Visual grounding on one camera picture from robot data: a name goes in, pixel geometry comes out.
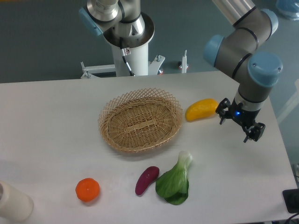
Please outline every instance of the toy orange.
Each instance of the toy orange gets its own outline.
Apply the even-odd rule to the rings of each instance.
[[[100,194],[100,185],[92,178],[85,178],[76,186],[77,197],[83,202],[90,202]]]

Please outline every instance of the woven basket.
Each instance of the woven basket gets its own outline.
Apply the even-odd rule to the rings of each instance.
[[[169,141],[180,129],[179,102],[160,89],[142,89],[111,100],[100,114],[99,131],[113,148],[140,152]]]

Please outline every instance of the table surface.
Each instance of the table surface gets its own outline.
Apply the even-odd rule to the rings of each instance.
[[[241,127],[215,116],[183,121],[165,145],[142,154],[120,154],[98,131],[106,103],[126,92],[160,88],[185,109],[214,98],[232,101],[238,83],[221,72],[167,74],[84,80],[0,84],[0,179],[31,196],[34,210],[26,223],[205,223],[236,224],[286,219],[282,197],[296,188],[269,99],[257,122],[263,137],[243,143]],[[149,166],[171,169],[181,150],[193,155],[189,198],[167,204],[152,184],[135,195]],[[76,197],[81,179],[101,186],[100,197],[84,205]],[[2,224],[9,223],[1,219]]]

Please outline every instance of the green leafy vegetable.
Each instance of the green leafy vegetable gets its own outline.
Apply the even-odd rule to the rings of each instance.
[[[160,197],[174,205],[183,203],[188,198],[188,167],[192,156],[187,151],[181,151],[177,164],[156,180],[156,192]]]

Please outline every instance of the white cylinder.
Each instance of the white cylinder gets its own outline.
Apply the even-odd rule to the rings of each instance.
[[[112,47],[113,60],[116,76],[130,76],[127,65],[122,59],[121,49],[110,44]],[[136,76],[147,76],[149,74],[149,45],[148,42],[140,47],[130,48],[131,54],[125,56],[132,72]]]
[[[0,181],[0,217],[21,222],[30,216],[32,210],[33,201],[28,195]]]

